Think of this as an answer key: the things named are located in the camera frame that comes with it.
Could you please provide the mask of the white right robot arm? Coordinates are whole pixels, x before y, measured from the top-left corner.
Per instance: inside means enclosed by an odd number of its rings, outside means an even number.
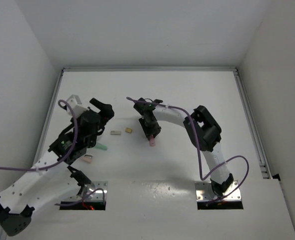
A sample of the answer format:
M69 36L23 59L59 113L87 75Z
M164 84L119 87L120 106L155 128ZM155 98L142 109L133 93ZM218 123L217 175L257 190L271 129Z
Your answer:
M205 106L193 110L166 105L162 100L152 102L144 98L134 102L133 108L140 114L139 123L151 146L161 133L158 121L165 121L183 127L194 147L197 149L199 174L201 180L210 178L212 191L222 197L234 181L234 177L223 157L221 150L222 129Z

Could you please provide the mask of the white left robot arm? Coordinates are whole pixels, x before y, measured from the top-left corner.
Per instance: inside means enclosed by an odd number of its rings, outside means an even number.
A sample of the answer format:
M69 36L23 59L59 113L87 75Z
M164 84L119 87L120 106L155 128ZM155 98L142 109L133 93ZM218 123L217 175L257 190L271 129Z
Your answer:
M47 152L31 168L10 168L24 174L8 188L0 191L0 226L9 237L21 233L31 223L32 216L49 204L67 208L74 203L61 201L70 195L79 196L76 204L84 204L100 192L99 199L106 204L106 190L96 186L72 164L93 148L98 136L115 113L110 104L95 98L90 107L77 100L59 100L58 105L71 115L71 123L64 128Z

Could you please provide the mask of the pink highlighter pen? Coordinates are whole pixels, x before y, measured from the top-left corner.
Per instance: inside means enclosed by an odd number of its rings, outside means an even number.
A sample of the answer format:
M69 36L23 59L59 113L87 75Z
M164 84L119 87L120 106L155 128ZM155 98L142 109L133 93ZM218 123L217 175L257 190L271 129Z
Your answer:
M150 138L149 138L149 145L150 145L151 147L154 147L154 146L156 145L156 141L155 141L155 138L154 138L153 135L150 136Z

